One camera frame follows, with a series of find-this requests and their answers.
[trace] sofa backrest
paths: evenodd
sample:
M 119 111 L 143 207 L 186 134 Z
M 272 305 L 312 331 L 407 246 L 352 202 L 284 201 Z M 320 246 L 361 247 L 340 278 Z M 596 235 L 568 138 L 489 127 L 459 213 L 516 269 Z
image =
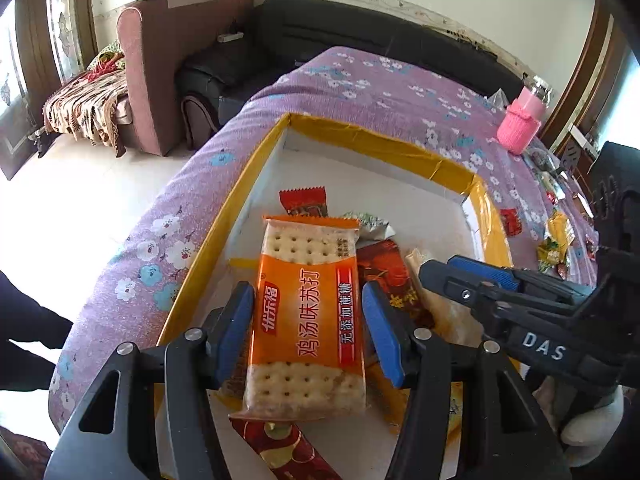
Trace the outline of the sofa backrest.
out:
M 522 79 L 489 52 L 384 12 L 326 0 L 265 0 L 250 22 L 255 41 L 293 68 L 331 46 L 349 46 L 433 70 L 482 95 L 510 100 Z
M 140 0 L 118 17 L 140 148 L 165 155 L 184 138 L 174 74 L 182 60 L 241 24 L 254 0 Z

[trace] purple floral tablecloth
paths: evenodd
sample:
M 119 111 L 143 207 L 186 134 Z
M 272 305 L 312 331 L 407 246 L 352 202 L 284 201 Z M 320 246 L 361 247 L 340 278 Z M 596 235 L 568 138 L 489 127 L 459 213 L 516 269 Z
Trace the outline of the purple floral tablecloth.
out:
M 495 138 L 503 112 L 433 72 L 334 47 L 258 92 L 164 188 L 98 279 L 80 313 L 49 390 L 59 430 L 113 349 L 153 346 L 200 244 L 255 146 L 286 112 L 358 124 L 415 142 L 477 173 L 498 209 L 516 208 L 522 233 L 509 238 L 517 267 L 537 268 L 536 246 L 553 211 L 519 156 Z M 534 145 L 542 144 L 534 140 Z M 579 187 L 563 184 L 568 199 Z M 570 279 L 595 284 L 585 236 L 593 229 L 571 200 L 558 206 L 576 239 Z

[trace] blue gripper pad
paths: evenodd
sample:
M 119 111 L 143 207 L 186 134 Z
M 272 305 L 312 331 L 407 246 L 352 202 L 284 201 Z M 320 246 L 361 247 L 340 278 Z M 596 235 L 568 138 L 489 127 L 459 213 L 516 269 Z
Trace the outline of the blue gripper pad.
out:
M 466 272 L 472 272 L 488 280 L 494 280 L 500 284 L 500 286 L 506 290 L 518 290 L 520 282 L 513 277 L 513 273 L 508 269 L 501 269 L 500 267 L 494 267 L 484 262 L 472 260 L 471 258 L 465 258 L 456 254 L 456 256 L 450 257 L 447 265 L 456 267 L 457 269 L 466 270 Z
M 382 372 L 395 388 L 400 388 L 404 382 L 400 343 L 384 313 L 382 302 L 388 303 L 388 299 L 376 294 L 373 283 L 365 283 L 362 289 L 362 311 L 380 359 Z
M 231 294 L 227 305 L 232 302 L 236 304 L 236 309 L 218 345 L 215 375 L 217 384 L 222 384 L 231 377 L 234 368 L 236 368 L 236 362 L 244 344 L 246 329 L 254 313 L 254 288 L 248 283 L 239 283 Z

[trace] door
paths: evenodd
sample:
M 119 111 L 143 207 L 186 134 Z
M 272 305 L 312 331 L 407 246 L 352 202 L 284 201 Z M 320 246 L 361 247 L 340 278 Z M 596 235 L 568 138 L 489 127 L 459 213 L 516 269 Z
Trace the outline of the door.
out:
M 11 105 L 0 102 L 0 169 L 8 179 L 34 152 L 27 136 L 44 124 L 45 101 L 97 53 L 90 9 L 91 0 L 14 0 L 2 15 L 0 100 L 5 71 L 15 67 L 6 77 Z

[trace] pink sofa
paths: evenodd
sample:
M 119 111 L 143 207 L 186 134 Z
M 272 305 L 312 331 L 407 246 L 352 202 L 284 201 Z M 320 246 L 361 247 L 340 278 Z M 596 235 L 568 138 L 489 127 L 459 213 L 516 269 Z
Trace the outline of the pink sofa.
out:
M 185 138 L 176 70 L 234 22 L 241 25 L 253 6 L 254 0 L 140 0 L 120 13 L 133 119 L 118 127 L 126 146 L 166 155 Z

